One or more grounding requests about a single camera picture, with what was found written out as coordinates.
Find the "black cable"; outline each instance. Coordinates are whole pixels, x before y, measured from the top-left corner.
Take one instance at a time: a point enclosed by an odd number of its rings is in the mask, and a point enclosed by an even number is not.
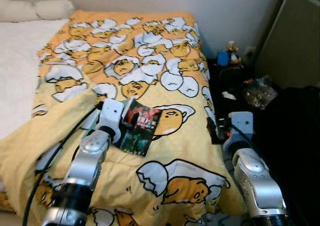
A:
[[[44,168],[41,170],[41,173],[38,177],[38,179],[36,180],[35,184],[33,185],[31,194],[28,198],[28,201],[26,203],[25,206],[25,210],[24,210],[24,215],[23,215],[23,220],[22,220],[22,226],[27,226],[27,222],[28,222],[28,216],[29,216],[29,211],[30,211],[30,207],[31,207],[31,203],[32,200],[36,194],[37,188],[43,178],[43,176],[45,175],[47,169],[49,168],[50,164],[52,163],[52,161],[54,160],[54,158],[56,157],[56,155],[58,154],[58,152],[60,151],[60,149],[64,146],[64,144],[66,143],[66,141],[70,138],[70,136],[77,130],[77,128],[81,125],[81,123],[90,115],[92,114],[96,109],[98,108],[98,104],[96,106],[94,106],[93,109],[91,109],[90,112],[88,112],[72,129],[71,131],[66,135],[66,137],[62,140],[62,142],[60,143],[60,145],[56,148],[56,150],[54,151],[54,153],[51,155],[51,157],[49,158],[49,160],[46,162]]]
[[[256,149],[256,145],[254,144],[254,142],[251,141],[250,138],[248,138],[247,135],[245,135],[244,132],[242,132],[239,128],[237,128],[235,125],[231,124],[231,127],[234,128],[234,130],[236,130],[245,140],[246,142],[250,145],[250,148],[252,149]]]

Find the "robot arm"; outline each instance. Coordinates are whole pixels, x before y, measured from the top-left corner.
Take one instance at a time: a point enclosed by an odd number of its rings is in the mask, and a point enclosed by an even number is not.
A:
[[[251,139],[254,133],[251,112],[232,112],[229,118],[232,125]],[[223,149],[232,156],[234,177],[255,225],[287,226],[288,215],[282,192],[271,178],[264,160],[234,128],[223,144]]]
[[[72,161],[61,188],[53,194],[53,204],[45,215],[43,226],[86,224],[101,164],[110,145],[116,143],[121,136],[119,125],[132,101],[133,98],[129,100],[127,107],[123,102],[113,99],[104,101],[96,130],[82,140],[79,153]]]

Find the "white wall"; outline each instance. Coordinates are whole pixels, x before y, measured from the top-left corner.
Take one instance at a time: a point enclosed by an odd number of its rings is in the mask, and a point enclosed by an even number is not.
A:
[[[70,0],[78,9],[127,12],[186,11],[200,27],[204,54],[212,58],[234,40],[244,52],[259,43],[277,0]]]

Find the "gudetama print blanket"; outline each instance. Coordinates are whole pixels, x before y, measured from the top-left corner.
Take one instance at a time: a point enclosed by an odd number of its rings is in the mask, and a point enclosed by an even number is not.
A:
[[[76,11],[38,52],[33,118],[1,143],[6,202],[22,216],[50,149],[98,101],[134,96],[162,110],[158,126],[146,157],[110,147],[87,225],[203,224],[202,217],[217,207],[242,214],[242,196],[207,129],[208,122],[215,122],[215,111],[201,49],[189,13]],[[31,225],[39,225],[51,206],[53,190],[88,130],[86,121],[38,188]]]

